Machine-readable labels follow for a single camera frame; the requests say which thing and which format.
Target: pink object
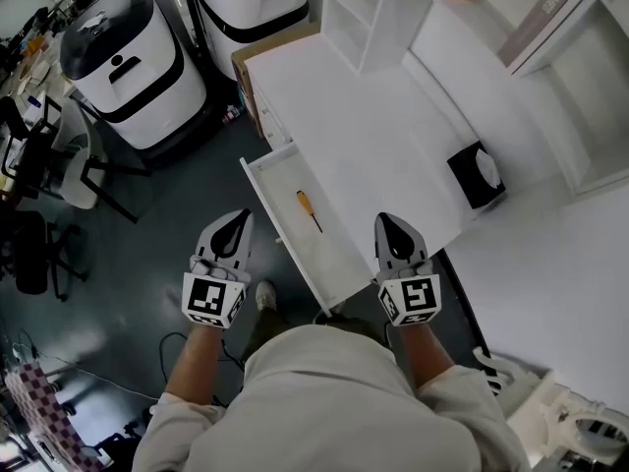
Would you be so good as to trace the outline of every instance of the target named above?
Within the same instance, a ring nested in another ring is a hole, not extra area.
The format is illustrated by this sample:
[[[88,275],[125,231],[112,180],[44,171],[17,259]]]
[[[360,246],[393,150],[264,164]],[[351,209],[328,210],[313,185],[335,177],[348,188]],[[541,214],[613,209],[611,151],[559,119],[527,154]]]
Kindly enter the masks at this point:
[[[68,420],[39,364],[11,372],[5,382],[36,438],[46,441],[69,472],[99,472],[100,462],[83,453],[84,442]]]

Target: orange screwdriver handle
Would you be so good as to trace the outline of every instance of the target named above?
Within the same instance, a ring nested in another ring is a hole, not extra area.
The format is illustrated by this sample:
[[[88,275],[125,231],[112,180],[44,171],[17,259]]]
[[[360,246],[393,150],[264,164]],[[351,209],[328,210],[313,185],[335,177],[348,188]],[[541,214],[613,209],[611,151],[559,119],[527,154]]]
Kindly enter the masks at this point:
[[[297,199],[299,200],[299,203],[302,205],[302,207],[304,207],[304,210],[308,213],[308,215],[315,214],[313,206],[311,205],[311,202],[304,191],[297,191]]]

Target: white robot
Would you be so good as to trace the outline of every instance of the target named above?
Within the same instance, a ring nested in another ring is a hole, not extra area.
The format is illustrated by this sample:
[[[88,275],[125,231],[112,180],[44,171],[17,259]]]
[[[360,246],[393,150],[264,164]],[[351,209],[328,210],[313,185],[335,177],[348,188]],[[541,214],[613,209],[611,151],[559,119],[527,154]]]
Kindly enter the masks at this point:
[[[182,312],[193,322],[229,328],[245,302],[251,276],[245,272],[254,216],[228,213],[205,227],[184,275]],[[422,235],[401,218],[375,220],[380,264],[378,298],[395,326],[423,324],[441,310],[439,276],[432,274]]]

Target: book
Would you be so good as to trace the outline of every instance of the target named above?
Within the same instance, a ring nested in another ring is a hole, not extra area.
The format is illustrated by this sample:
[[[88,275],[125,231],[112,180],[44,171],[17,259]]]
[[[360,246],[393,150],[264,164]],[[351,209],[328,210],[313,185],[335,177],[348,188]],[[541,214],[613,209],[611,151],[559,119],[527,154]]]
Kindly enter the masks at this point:
[[[498,51],[498,58],[509,66],[527,48],[568,0],[538,0],[522,24],[509,35]]]

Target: screwdriver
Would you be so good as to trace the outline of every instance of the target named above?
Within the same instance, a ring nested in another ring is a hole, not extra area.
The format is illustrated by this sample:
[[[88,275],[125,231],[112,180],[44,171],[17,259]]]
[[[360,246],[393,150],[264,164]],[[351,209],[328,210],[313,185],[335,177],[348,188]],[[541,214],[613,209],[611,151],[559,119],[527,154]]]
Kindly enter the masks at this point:
[[[316,221],[315,211],[313,210],[313,206],[311,205],[308,196],[306,196],[306,193],[304,191],[297,191],[297,199],[299,200],[302,207],[304,207],[306,213],[313,218],[316,227],[318,227],[318,230],[322,233],[323,229],[321,229],[321,226],[318,225],[318,222]]]

